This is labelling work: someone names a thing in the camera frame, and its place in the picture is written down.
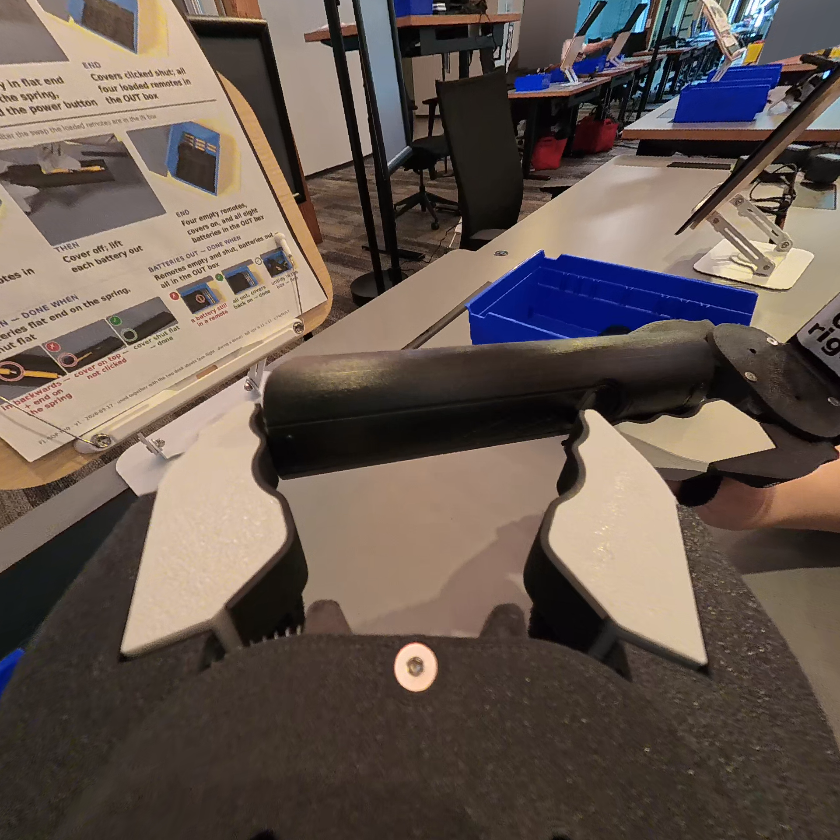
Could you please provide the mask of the printed instruction poster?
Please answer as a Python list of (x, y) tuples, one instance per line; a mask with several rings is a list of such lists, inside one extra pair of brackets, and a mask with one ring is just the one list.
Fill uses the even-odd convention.
[(2, 440), (32, 463), (325, 302), (173, 2), (2, 2)]

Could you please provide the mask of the black office chair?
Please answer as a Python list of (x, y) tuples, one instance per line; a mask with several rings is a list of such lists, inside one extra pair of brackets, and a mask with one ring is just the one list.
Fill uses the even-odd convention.
[(438, 81), (436, 93), (458, 188), (459, 247), (476, 251), (514, 227), (522, 210), (506, 73)]

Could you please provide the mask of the white stand base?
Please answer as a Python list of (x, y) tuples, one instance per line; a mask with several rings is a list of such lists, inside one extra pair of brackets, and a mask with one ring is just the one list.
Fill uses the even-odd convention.
[(149, 449), (145, 443), (131, 446), (117, 461), (116, 470), (122, 482), (137, 497), (154, 492), (175, 460), (195, 444), (205, 427), (241, 405), (261, 403), (266, 379), (266, 371), (256, 366), (245, 377), (153, 433), (152, 440), (163, 440), (155, 445), (156, 450)]

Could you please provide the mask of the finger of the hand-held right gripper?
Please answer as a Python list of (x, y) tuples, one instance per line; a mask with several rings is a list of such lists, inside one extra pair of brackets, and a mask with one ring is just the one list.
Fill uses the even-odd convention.
[(727, 402), (708, 402), (693, 416), (659, 416), (615, 426), (662, 477), (694, 477), (710, 465), (775, 448), (762, 426)]

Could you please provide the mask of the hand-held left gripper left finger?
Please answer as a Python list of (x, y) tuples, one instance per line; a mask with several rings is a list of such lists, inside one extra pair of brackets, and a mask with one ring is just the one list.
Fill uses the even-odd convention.
[(202, 632), (231, 651), (303, 622), (308, 567), (262, 437), (201, 437), (154, 499), (124, 657)]

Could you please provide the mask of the black display on stand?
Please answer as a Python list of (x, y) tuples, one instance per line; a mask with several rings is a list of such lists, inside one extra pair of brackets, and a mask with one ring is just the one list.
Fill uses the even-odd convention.
[(267, 21), (258, 18), (188, 16), (215, 71), (252, 108), (298, 204), (308, 199)]
[(384, 248), (380, 249), (340, 22), (340, 4), (337, 1), (323, 4), (373, 266), (372, 271), (358, 276), (350, 286), (353, 303), (361, 307), (394, 288), (405, 277), (398, 252), (391, 182), (393, 172), (407, 160), (412, 145), (402, 54), (393, 2), (352, 1), (384, 237)]

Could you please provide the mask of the black remote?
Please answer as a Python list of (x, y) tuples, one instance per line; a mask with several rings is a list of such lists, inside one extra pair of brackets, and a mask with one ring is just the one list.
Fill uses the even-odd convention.
[(716, 371), (708, 321), (624, 335), (308, 356), (269, 376), (272, 462), (291, 479), (692, 413)]

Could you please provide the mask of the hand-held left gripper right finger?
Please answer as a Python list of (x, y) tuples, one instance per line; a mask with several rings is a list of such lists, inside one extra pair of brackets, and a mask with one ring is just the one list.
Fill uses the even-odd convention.
[(706, 668), (670, 489), (597, 411), (578, 416), (564, 449), (558, 496), (524, 566), (532, 617), (562, 645), (602, 662), (629, 643)]

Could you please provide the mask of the red storage bin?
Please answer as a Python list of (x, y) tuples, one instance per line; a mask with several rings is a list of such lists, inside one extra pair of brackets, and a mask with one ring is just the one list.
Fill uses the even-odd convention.
[(530, 172), (554, 172), (562, 165), (568, 138), (552, 134), (535, 140), (531, 152)]
[(590, 114), (576, 125), (571, 153), (580, 156), (608, 152), (615, 144), (619, 129), (620, 123), (614, 119)]

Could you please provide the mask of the instruction sheet on stand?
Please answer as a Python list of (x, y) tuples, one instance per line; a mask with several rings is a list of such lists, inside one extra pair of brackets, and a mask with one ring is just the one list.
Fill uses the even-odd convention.
[[(221, 75), (217, 75), (231, 107), (237, 115), (244, 133), (248, 137), (255, 156), (265, 173), (277, 204), (287, 220), (289, 236), (297, 242), (301, 260), (310, 266), (326, 296), (325, 302), (303, 313), (306, 333), (320, 327), (330, 314), (333, 303), (333, 284), (329, 271), (312, 237), (309, 226), (291, 194), (285, 176), (268, 144), (252, 108), (236, 87)], [(241, 375), (257, 363), (264, 363), (291, 342), (302, 336), (296, 335), (292, 325), (275, 328), (263, 339), (251, 343), (241, 350), (223, 357), (213, 364), (204, 365), (199, 371), (188, 371), (188, 376), (168, 385), (159, 395), (153, 395), (115, 419), (93, 429), (94, 434), (105, 434), (109, 442), (104, 448), (90, 448), (87, 444), (67, 444), (44, 457), (29, 463), (14, 451), (8, 443), (1, 443), (1, 490), (25, 490), (41, 487), (61, 480), (83, 469), (86, 464), (112, 451), (114, 446), (138, 434), (163, 417), (195, 400), (206, 400), (210, 391), (227, 379)]]

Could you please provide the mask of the person's right hand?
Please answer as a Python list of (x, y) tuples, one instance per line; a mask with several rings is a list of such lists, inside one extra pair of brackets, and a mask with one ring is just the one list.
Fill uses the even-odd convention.
[(839, 461), (811, 474), (767, 488), (699, 476), (669, 480), (679, 502), (694, 508), (706, 525), (728, 531), (792, 529), (839, 532)]

